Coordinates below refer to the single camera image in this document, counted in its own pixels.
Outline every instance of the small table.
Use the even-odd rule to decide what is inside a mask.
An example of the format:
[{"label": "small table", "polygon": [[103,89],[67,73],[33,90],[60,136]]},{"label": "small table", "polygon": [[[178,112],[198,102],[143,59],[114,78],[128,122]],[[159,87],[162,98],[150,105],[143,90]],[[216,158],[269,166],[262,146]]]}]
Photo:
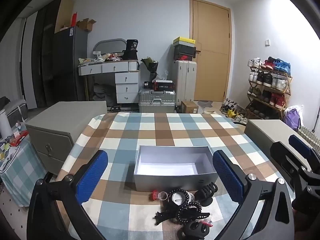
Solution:
[{"label": "small table", "polygon": [[[258,179],[282,178],[262,151],[230,119],[218,114],[118,113],[93,118],[84,129],[57,180],[75,174],[98,149],[108,154],[108,166],[89,201],[82,204],[92,222],[106,239],[178,239],[181,225],[168,220],[155,225],[153,217],[162,211],[160,201],[150,201],[149,192],[137,192],[133,181],[140,145],[209,146],[223,150],[230,160]],[[238,204],[227,194],[220,178],[213,202],[202,212],[212,214],[213,227],[205,239],[214,239],[228,222]],[[77,238],[63,205],[61,215],[71,236]],[[259,217],[260,201],[244,235],[249,236]]]},{"label": "small table", "polygon": [[27,135],[17,147],[13,147],[13,159],[0,168],[0,177],[19,207],[30,205],[35,183],[47,171],[39,160],[36,150]]}]

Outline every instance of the shoe rack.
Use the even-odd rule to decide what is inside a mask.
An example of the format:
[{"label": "shoe rack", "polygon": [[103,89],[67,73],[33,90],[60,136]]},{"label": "shoe rack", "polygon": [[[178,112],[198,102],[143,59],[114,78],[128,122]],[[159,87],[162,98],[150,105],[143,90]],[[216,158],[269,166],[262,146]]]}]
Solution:
[{"label": "shoe rack", "polygon": [[[264,71],[264,72],[269,72],[269,73],[273,73],[273,74],[276,74],[276,78],[278,76],[282,76],[282,77],[285,77],[285,79],[287,80],[287,86],[286,88],[284,89],[284,91],[282,90],[279,90],[279,89],[276,89],[276,88],[272,88],[272,87],[268,87],[268,86],[265,86],[265,85],[261,85],[261,84],[258,84],[256,82],[253,82],[253,81],[250,81],[249,80],[249,84],[250,84],[250,87],[251,88],[255,88],[258,86],[258,88],[260,88],[261,90],[261,93],[263,93],[264,90],[267,90],[267,91],[270,91],[272,93],[278,93],[278,94],[282,94],[284,95],[284,105],[281,109],[275,107],[275,106],[272,106],[270,105],[269,103],[266,103],[254,96],[251,96],[251,95],[248,95],[248,98],[250,100],[250,104],[253,100],[256,100],[258,102],[261,102],[262,104],[272,108],[272,109],[275,109],[277,110],[278,112],[280,112],[280,116],[281,116],[281,120],[283,119],[284,117],[284,110],[287,108],[288,106],[288,101],[289,101],[289,97],[291,96],[291,90],[290,90],[290,83],[292,81],[292,77],[291,76],[288,76],[287,73],[283,73],[283,72],[279,72],[279,71],[275,71],[275,70],[269,70],[269,69],[263,69],[263,68],[257,68],[257,67],[250,67],[251,71],[252,70],[255,70],[256,72],[257,71]],[[262,119],[261,117],[259,117],[258,115],[256,115],[255,113],[251,112],[249,109],[248,109],[248,106],[246,107],[247,111],[252,114],[252,115],[255,115],[256,117],[258,117],[259,119]]]}]

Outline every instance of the refrigerator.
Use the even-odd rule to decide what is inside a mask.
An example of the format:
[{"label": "refrigerator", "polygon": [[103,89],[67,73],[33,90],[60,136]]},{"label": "refrigerator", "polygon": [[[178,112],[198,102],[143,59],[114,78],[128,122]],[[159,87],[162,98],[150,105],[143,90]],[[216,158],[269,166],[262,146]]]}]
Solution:
[{"label": "refrigerator", "polygon": [[79,76],[79,58],[87,57],[88,33],[77,26],[53,36],[52,94],[55,102],[85,101],[84,78]]},{"label": "refrigerator", "polygon": [[176,105],[181,101],[193,101],[196,88],[197,63],[187,60],[176,60],[171,69],[171,78],[176,91]]}]

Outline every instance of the blue gripper pad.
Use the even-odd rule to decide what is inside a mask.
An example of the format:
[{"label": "blue gripper pad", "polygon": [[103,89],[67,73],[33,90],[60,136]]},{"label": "blue gripper pad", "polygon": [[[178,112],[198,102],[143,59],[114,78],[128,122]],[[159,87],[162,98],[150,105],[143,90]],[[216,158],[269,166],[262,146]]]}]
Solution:
[{"label": "blue gripper pad", "polygon": [[289,144],[305,159],[311,157],[311,149],[294,134],[289,137]]},{"label": "blue gripper pad", "polygon": [[230,161],[222,150],[214,152],[212,164],[232,201],[241,204],[244,199],[245,187],[236,171],[233,170],[236,165]]},{"label": "blue gripper pad", "polygon": [[102,174],[108,165],[108,155],[105,151],[98,150],[98,156],[91,163],[76,186],[76,198],[81,204],[89,200],[92,192],[98,184]]}]

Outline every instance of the purple bag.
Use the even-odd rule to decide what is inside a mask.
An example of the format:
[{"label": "purple bag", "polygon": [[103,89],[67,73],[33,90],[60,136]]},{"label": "purple bag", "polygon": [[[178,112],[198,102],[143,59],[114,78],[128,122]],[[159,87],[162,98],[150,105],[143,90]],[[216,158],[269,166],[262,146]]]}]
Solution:
[{"label": "purple bag", "polygon": [[300,116],[297,109],[291,109],[283,118],[283,122],[296,131],[300,125]]}]

